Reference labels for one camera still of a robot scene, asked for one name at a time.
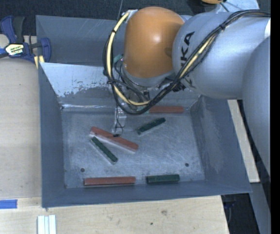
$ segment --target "black floor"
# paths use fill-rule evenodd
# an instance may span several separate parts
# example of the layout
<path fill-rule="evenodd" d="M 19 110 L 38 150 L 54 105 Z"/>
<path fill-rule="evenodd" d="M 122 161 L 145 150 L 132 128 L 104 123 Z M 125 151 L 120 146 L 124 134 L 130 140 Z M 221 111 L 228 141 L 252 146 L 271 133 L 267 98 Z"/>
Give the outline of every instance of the black floor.
<path fill-rule="evenodd" d="M 25 16 L 23 34 L 36 35 L 35 15 L 115 20 L 121 0 L 0 0 L 0 20 L 8 15 Z M 271 0 L 257 0 L 271 11 Z M 123 0 L 122 10 L 160 6 L 181 15 L 204 12 L 198 0 Z M 259 234 L 248 194 L 223 196 L 231 234 Z"/>

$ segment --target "wooden board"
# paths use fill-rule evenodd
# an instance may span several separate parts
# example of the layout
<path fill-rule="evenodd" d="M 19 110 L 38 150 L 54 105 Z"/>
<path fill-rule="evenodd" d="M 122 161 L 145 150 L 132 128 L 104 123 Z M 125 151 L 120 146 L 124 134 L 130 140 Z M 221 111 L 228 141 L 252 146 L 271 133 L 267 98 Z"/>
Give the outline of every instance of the wooden board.
<path fill-rule="evenodd" d="M 6 43 L 6 37 L 0 35 L 0 46 L 4 46 Z M 22 60 L 15 63 L 29 65 Z M 15 69 L 16 65 L 14 63 L 10 65 L 9 69 Z M 256 182 L 258 180 L 256 170 L 252 172 L 255 169 L 255 164 L 251 159 L 252 155 L 247 154 L 249 144 L 244 136 L 246 133 L 243 132 L 240 113 L 233 102 L 229 102 L 229 105 L 236 132 L 239 135 L 250 181 Z M 30 135 L 25 143 L 29 143 L 31 138 Z M 16 148 L 15 151 L 16 155 L 20 156 L 22 160 L 27 163 L 30 162 L 31 157 L 24 155 L 24 148 Z M 6 160 L 10 162 L 11 154 L 5 157 L 4 161 Z M 9 166 L 5 174 L 11 177 L 11 174 L 18 173 L 21 176 L 19 178 L 21 181 L 37 179 L 39 174 L 37 172 L 32 173 L 30 169 L 31 167 L 28 166 L 20 168 Z M 52 214 L 56 215 L 57 232 L 60 234 L 229 233 L 220 196 L 50 209 L 41 207 L 40 197 L 20 198 L 18 209 L 0 210 L 0 233 L 34 234 L 37 232 L 37 216 Z"/>
<path fill-rule="evenodd" d="M 228 234 L 221 197 L 43 209 L 40 198 L 0 210 L 0 233 L 35 234 L 38 215 L 56 215 L 59 234 Z"/>

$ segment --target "yellow cable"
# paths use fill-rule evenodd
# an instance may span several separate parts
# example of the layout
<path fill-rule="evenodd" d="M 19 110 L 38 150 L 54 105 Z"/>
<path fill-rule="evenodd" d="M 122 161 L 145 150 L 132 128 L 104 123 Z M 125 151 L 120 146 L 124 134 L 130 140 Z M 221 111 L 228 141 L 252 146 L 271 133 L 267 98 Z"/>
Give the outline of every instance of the yellow cable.
<path fill-rule="evenodd" d="M 107 73 L 109 74 L 109 77 L 112 78 L 112 66 L 111 66 L 111 49 L 112 49 L 112 43 L 114 40 L 114 36 L 118 30 L 118 28 L 120 27 L 120 25 L 123 23 L 123 21 L 128 17 L 129 12 L 126 12 L 118 21 L 118 23 L 116 24 L 116 26 L 114 27 L 110 38 L 109 38 L 109 42 L 108 42 L 108 46 L 107 46 L 107 55 L 106 55 L 106 66 L 107 66 Z M 199 49 L 199 51 L 193 56 L 193 58 L 188 62 L 187 66 L 185 67 L 185 69 L 183 70 L 183 72 L 181 73 L 179 78 L 182 78 L 184 76 L 184 74 L 188 71 L 188 69 L 190 68 L 190 66 L 194 63 L 194 61 L 198 58 L 198 56 L 204 51 L 204 49 L 213 42 L 213 40 L 215 39 L 215 37 L 210 37 L 204 44 L 203 46 Z M 134 106 L 145 106 L 147 105 L 150 100 L 145 101 L 145 102 L 135 102 L 132 100 L 127 99 L 117 88 L 117 86 L 114 84 L 114 90 L 117 93 L 117 95 L 126 103 L 128 104 L 132 104 Z"/>
<path fill-rule="evenodd" d="M 114 27 L 111 35 L 110 35 L 110 39 L 109 39 L 109 43 L 107 46 L 107 55 L 106 55 L 106 66 L 107 66 L 107 73 L 109 74 L 109 77 L 112 78 L 112 67 L 111 67 L 111 49 L 112 49 L 112 42 L 114 40 L 114 36 L 118 30 L 118 28 L 120 27 L 120 25 L 123 23 L 123 21 L 128 17 L 129 12 L 126 12 L 118 21 L 118 23 L 116 24 L 116 26 Z M 117 86 L 114 84 L 114 90 L 115 92 L 118 94 L 118 96 L 125 101 L 128 104 L 132 104 L 134 106 L 145 106 L 147 105 L 149 101 L 145 101 L 145 102 L 135 102 L 132 100 L 127 99 L 117 88 Z"/>

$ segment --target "yellow label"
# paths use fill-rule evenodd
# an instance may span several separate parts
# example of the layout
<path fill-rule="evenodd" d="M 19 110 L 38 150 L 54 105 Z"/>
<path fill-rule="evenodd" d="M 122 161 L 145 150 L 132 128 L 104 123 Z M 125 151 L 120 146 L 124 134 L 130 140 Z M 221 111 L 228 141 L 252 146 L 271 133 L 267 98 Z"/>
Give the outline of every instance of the yellow label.
<path fill-rule="evenodd" d="M 16 56 L 23 53 L 24 46 L 22 44 L 10 44 L 5 48 L 10 56 Z"/>

